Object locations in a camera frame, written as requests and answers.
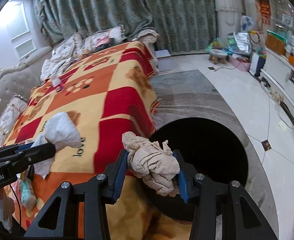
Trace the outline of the white lace covered appliance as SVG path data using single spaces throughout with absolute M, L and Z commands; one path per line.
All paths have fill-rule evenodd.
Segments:
M 218 38 L 228 45 L 228 34 L 240 31 L 240 20 L 244 13 L 242 0 L 215 0 L 218 18 Z

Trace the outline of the cylindrical bolster pillow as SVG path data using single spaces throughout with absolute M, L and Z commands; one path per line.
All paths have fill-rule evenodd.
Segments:
M 12 131 L 14 124 L 27 108 L 27 101 L 20 95 L 14 95 L 0 115 L 0 148 Z

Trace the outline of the small wooden stool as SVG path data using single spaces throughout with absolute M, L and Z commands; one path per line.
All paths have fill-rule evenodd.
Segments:
M 209 61 L 213 61 L 214 64 L 218 64 L 218 62 L 227 64 L 227 56 L 228 54 L 221 49 L 211 49 L 209 51 Z

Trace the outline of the patterned fleece blanket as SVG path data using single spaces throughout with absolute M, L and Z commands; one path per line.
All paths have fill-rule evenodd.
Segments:
M 51 171 L 45 179 L 34 176 L 36 205 L 32 210 L 19 207 L 14 213 L 24 229 L 60 183 L 83 183 L 115 162 L 124 149 L 123 133 L 149 139 L 155 132 L 152 114 L 158 101 L 149 83 L 154 73 L 150 59 L 141 42 L 123 43 L 71 65 L 61 76 L 61 92 L 56 92 L 50 81 L 31 91 L 28 107 L 5 143 L 34 141 L 49 119 L 67 112 L 80 132 L 82 145 L 63 150 L 71 161 L 67 172 Z M 107 207 L 112 239 L 173 239 L 185 235 L 187 227 L 157 212 L 140 194 L 140 185 L 148 187 L 128 169 L 120 199 Z

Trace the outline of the brown paper gift bag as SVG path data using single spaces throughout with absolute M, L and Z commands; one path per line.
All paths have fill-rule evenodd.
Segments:
M 286 39 L 277 33 L 267 30 L 265 46 L 278 55 L 285 55 Z

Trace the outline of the beige tissue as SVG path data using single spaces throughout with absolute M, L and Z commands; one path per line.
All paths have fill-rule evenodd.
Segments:
M 180 174 L 180 165 L 167 140 L 160 144 L 133 132 L 125 132 L 122 144 L 128 152 L 128 168 L 137 178 L 163 197 L 179 194 L 174 178 Z

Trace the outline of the grey tufted headboard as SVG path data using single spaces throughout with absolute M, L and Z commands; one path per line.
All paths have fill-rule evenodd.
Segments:
M 31 90 L 40 86 L 42 65 L 50 59 L 51 51 L 51 47 L 40 48 L 18 66 L 0 70 L 0 116 L 13 96 L 28 100 Z

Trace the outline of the white quilted bedding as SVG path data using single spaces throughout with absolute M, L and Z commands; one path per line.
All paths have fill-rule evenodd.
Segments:
M 45 60 L 42 65 L 40 81 L 44 83 L 52 74 L 62 75 L 74 61 L 78 60 L 82 46 L 82 35 L 75 33 L 54 48 L 51 52 L 51 58 Z

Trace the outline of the teal tissue pack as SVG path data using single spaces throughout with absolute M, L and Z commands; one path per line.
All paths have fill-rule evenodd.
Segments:
M 28 210 L 32 210 L 37 202 L 32 181 L 27 177 L 26 172 L 20 175 L 20 200 L 22 205 Z

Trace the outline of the floral pillow with clothes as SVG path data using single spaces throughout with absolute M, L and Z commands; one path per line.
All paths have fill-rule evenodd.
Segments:
M 86 37 L 83 42 L 82 51 L 94 52 L 100 46 L 111 44 L 112 46 L 121 44 L 125 37 L 123 25 L 103 31 L 97 31 L 93 35 Z

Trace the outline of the white tv cabinet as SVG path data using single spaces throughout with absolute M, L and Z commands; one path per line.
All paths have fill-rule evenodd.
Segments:
M 260 72 L 266 91 L 289 116 L 294 128 L 294 67 L 288 59 L 266 49 L 266 62 Z

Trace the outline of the black round trash bin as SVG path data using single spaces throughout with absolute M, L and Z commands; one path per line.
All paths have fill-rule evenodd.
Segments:
M 247 154 L 238 137 L 226 126 L 205 118 L 172 121 L 150 136 L 151 142 L 168 141 L 184 161 L 211 180 L 228 184 L 237 180 L 246 185 Z

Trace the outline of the grey patterned rug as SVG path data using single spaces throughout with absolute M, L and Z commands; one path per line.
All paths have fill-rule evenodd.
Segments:
M 276 239 L 272 191 L 250 139 L 216 88 L 198 70 L 155 76 L 159 106 L 151 142 L 167 142 L 181 167 L 179 193 L 151 203 L 187 226 L 187 239 Z

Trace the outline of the silver foil bag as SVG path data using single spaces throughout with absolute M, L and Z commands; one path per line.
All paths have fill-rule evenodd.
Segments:
M 234 32 L 233 35 L 236 43 L 235 52 L 241 55 L 250 56 L 252 46 L 249 34 L 247 32 Z

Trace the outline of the white pink pill bottle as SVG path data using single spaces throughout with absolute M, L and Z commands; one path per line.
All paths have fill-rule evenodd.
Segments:
M 63 90 L 63 83 L 62 81 L 57 77 L 56 74 L 52 74 L 50 77 L 52 86 L 56 90 L 56 92 L 61 92 Z

